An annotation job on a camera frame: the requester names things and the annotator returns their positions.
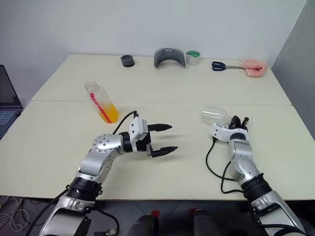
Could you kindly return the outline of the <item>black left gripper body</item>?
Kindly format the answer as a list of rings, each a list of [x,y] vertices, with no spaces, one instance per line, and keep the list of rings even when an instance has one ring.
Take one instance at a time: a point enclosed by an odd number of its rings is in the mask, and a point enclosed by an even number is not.
[[[146,152],[148,156],[153,156],[153,149],[151,144],[151,135],[150,133],[146,134],[146,136],[142,140],[138,140],[136,142],[137,151]]]

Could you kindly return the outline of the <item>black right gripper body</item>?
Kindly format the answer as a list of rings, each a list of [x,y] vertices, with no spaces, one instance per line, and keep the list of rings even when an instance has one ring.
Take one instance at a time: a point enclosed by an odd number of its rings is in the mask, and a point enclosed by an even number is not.
[[[248,128],[246,126],[243,126],[241,124],[233,124],[232,122],[228,125],[228,129],[243,129],[248,131]]]

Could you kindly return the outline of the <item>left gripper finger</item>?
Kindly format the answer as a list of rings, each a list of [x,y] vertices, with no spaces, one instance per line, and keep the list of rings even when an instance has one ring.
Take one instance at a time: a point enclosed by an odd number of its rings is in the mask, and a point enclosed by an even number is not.
[[[172,128],[172,125],[169,125],[169,124],[158,123],[158,124],[150,124],[150,125],[148,125],[148,130],[149,131],[156,131],[156,132],[165,131],[165,130],[168,130],[168,129],[171,129],[171,128]]]
[[[159,150],[153,150],[152,147],[150,147],[151,157],[154,158],[154,157],[167,155],[175,151],[177,148],[178,147],[162,147]]]

